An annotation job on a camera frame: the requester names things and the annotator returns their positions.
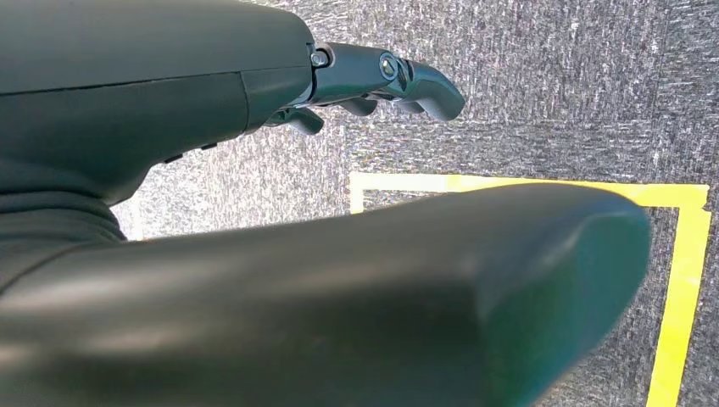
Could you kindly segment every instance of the robotic finger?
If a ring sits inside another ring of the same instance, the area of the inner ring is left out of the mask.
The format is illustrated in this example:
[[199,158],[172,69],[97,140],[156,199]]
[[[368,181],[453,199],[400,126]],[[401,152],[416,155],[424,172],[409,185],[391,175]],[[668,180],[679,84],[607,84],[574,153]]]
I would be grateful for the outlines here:
[[[441,72],[381,48],[321,43],[310,54],[310,60],[314,91],[293,109],[338,105],[352,114],[367,116],[374,112],[378,101],[386,100],[404,111],[427,112],[433,119],[449,121],[465,106],[465,99]],[[269,125],[282,123],[286,116],[284,111],[277,112]],[[315,121],[311,127],[321,125]]]
[[296,131],[311,136],[319,133],[325,121],[307,108],[287,108],[275,113],[265,124],[268,127],[290,125]]

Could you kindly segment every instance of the robotic hand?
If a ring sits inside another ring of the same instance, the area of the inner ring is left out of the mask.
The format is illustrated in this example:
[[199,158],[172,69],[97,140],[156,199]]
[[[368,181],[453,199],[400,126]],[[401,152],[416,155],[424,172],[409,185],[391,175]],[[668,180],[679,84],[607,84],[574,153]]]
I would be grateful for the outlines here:
[[289,124],[304,134],[315,134],[322,119],[309,106],[339,105],[352,114],[372,114],[378,101],[387,100],[410,113],[427,112],[442,121],[455,119],[465,99],[433,67],[401,59],[380,48],[321,43],[310,52],[314,71],[312,91],[293,106],[273,115],[267,125]]
[[117,204],[188,150],[264,125],[316,133],[314,106],[452,120],[465,104],[430,66],[318,43],[296,15],[236,0],[3,0],[0,27],[0,172],[23,174],[0,194]]

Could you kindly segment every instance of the yellow floor marking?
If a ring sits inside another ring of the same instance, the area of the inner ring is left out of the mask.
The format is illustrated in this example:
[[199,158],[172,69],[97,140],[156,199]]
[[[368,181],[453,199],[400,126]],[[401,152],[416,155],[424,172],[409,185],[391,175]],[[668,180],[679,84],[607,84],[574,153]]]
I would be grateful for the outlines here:
[[679,209],[669,285],[646,404],[647,407],[676,406],[709,239],[711,213],[704,210],[709,186],[553,181],[463,175],[352,173],[349,177],[350,210],[355,214],[363,212],[365,191],[370,190],[467,192],[529,183],[563,183],[593,187],[618,193],[641,206]]

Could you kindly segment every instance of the yellow tape square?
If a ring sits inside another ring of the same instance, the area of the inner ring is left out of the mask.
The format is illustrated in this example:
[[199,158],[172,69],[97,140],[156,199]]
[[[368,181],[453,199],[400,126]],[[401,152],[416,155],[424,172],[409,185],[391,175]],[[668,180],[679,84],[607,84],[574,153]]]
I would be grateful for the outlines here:
[[627,197],[640,206],[679,209],[666,302],[646,404],[647,407],[676,406],[709,240],[711,213],[704,210],[709,186],[355,172],[349,177],[350,210],[352,213],[365,210],[365,191],[467,192],[538,182],[604,189]]

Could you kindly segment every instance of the gray carpet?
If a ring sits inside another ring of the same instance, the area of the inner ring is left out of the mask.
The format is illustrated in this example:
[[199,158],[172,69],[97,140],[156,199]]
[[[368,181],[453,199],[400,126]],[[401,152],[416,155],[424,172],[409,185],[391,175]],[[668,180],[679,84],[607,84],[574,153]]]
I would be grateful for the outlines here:
[[[348,212],[351,170],[712,185],[719,210],[719,3],[689,0],[272,1],[321,40],[437,66],[468,104],[449,124],[383,107],[322,110],[315,137],[260,131],[155,168],[115,208],[149,238]],[[417,194],[368,193],[368,207]],[[640,406],[677,213],[651,211],[649,278],[606,343],[539,405]],[[719,242],[711,228],[679,398],[719,405]]]

